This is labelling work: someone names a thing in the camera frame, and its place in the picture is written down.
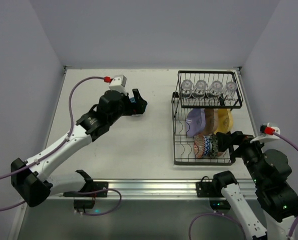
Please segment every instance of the gray floor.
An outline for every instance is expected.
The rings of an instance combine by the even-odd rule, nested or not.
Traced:
[[[113,200],[96,202],[92,212],[112,207]],[[257,201],[249,202],[262,223]],[[27,210],[19,240],[186,240],[191,220],[211,212],[207,200],[124,200],[105,216],[73,214],[72,200],[47,200]],[[226,219],[206,216],[192,228],[193,240],[242,240],[240,228]]]

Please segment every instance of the dish rack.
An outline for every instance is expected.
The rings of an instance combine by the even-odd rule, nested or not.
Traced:
[[[223,86],[228,82],[237,85],[235,93],[231,97],[214,96],[208,91],[204,97],[194,98],[193,96],[184,97],[182,94],[183,80],[191,80],[193,86],[198,80],[204,80],[207,88],[214,82],[220,81]],[[192,109],[239,109],[242,107],[242,94],[236,75],[233,71],[192,71],[180,70],[175,92],[172,94],[172,122],[173,122],[173,147],[174,164],[187,166],[229,166],[235,162],[235,158],[230,156],[234,151],[231,145],[228,150],[220,157],[211,158],[203,156],[196,158],[193,150],[194,139],[188,137],[186,133],[186,117]]]

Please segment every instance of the cable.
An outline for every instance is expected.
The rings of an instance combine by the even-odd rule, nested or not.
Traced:
[[[17,204],[14,204],[12,206],[7,206],[7,207],[3,207],[3,208],[0,208],[0,212],[3,212],[3,211],[6,211],[6,210],[10,210],[10,209],[13,209],[13,208],[16,208],[22,204],[25,204],[25,201],[22,201],[22,202],[19,202]]]
[[[190,223],[190,226],[189,226],[189,240],[192,240],[191,238],[191,228],[192,228],[192,225],[194,224],[194,222],[199,218],[199,217],[203,217],[203,216],[217,216],[217,217],[223,217],[225,219],[228,219],[230,220],[231,222],[234,222],[235,224],[237,224],[239,226],[239,228],[241,228],[241,231],[243,233],[243,236],[244,236],[244,239],[246,240],[247,237],[245,235],[245,232],[242,228],[242,225],[237,221],[235,220],[234,218],[230,217],[230,216],[226,216],[226,215],[222,215],[220,213],[215,213],[215,212],[210,212],[210,213],[203,213],[203,214],[200,214],[198,216],[196,216]]]
[[[294,149],[297,150],[298,152],[298,146],[296,146],[293,142],[291,142],[290,140],[286,139],[284,136],[281,136],[280,134],[274,132],[273,135],[281,138],[282,140],[284,140],[286,143],[290,144]],[[291,228],[290,228],[290,231],[289,231],[289,234],[288,234],[288,238],[290,239],[293,235],[293,232],[295,230],[295,227],[297,226],[298,224],[298,216],[296,217],[296,219],[293,221],[292,225],[291,225]]]
[[[74,91],[75,91],[75,89],[80,85],[80,84],[82,84],[82,83],[84,83],[85,81],[88,81],[88,80],[90,80],[90,79],[100,79],[100,80],[104,80],[105,78],[104,77],[101,77],[101,76],[90,76],[90,77],[87,77],[87,78],[85,78],[85,79],[83,79],[83,80],[81,80],[81,81],[79,81],[73,88],[72,88],[72,90],[71,90],[71,92],[70,92],[70,96],[69,96],[69,114],[70,114],[70,122],[71,122],[71,125],[70,125],[70,130],[69,130],[69,132],[68,132],[68,135],[67,135],[67,137],[70,137],[71,136],[71,134],[72,134],[72,132],[73,132],[73,128],[74,128],[74,120],[73,120],[73,112],[72,112],[72,96],[73,96],[73,93],[74,93]],[[67,140],[66,139],[64,139],[55,149],[53,149],[52,151],[50,151],[48,154],[46,154],[46,155],[44,155],[43,157],[41,157],[40,159],[38,159],[38,161],[36,161],[36,162],[33,162],[33,163],[31,163],[31,164],[29,164],[29,165],[27,165],[27,166],[25,166],[25,167],[23,167],[23,168],[20,168],[20,169],[18,169],[18,170],[16,170],[16,171],[13,171],[13,172],[10,172],[10,173],[7,173],[7,174],[5,174],[5,175],[2,175],[2,176],[0,176],[0,180],[2,180],[2,179],[5,179],[5,178],[8,178],[8,177],[10,177],[10,176],[13,176],[13,175],[15,175],[15,174],[18,174],[18,173],[20,173],[20,172],[22,172],[22,171],[24,171],[24,170],[26,170],[26,169],[29,169],[29,168],[31,168],[32,166],[34,166],[34,165],[36,165],[38,162],[40,163],[41,161],[43,161],[44,159],[46,159],[46,158],[48,158],[49,156],[51,156],[52,154],[54,154],[54,153],[56,153],[65,143],[67,142]],[[5,207],[5,208],[0,208],[0,212],[1,211],[6,211],[6,210],[9,210],[9,209],[12,209],[12,208],[15,208],[15,207],[17,207],[17,206],[19,206],[19,205],[13,205],[13,206],[9,206],[9,207]]]
[[[118,201],[118,203],[113,207],[111,208],[110,210],[108,211],[105,211],[105,212],[102,212],[102,213],[85,213],[85,212],[81,212],[81,211],[78,211],[80,214],[82,215],[87,215],[87,216],[93,216],[93,217],[96,217],[96,216],[103,216],[105,214],[109,214],[111,212],[113,212],[115,209],[118,208],[118,206],[120,205],[121,201],[122,201],[122,195],[121,193],[116,190],[116,189],[113,189],[113,188],[106,188],[106,189],[102,189],[102,190],[97,190],[97,191],[90,191],[90,192],[77,192],[77,191],[74,191],[75,194],[80,194],[80,195],[89,195],[89,194],[98,194],[98,193],[102,193],[102,192],[107,192],[107,191],[113,191],[113,192],[116,192],[119,196],[120,196],[120,199]]]

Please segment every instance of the wall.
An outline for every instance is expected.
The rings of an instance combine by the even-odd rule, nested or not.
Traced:
[[[279,0],[31,0],[75,68],[241,66]]]
[[[11,162],[39,152],[62,84],[63,68],[27,0],[0,0],[0,175]],[[19,201],[10,179],[0,181],[0,207]],[[0,212],[0,239],[15,210]]]
[[[242,77],[256,124],[277,123],[298,145],[298,0],[280,1]],[[293,170],[288,182],[298,193],[298,153],[282,141],[271,147],[288,156]]]

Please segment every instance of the yellow plate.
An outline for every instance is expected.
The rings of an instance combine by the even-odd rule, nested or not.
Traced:
[[[218,110],[218,128],[214,133],[217,132],[226,134],[232,129],[233,118],[230,109],[219,109]]]

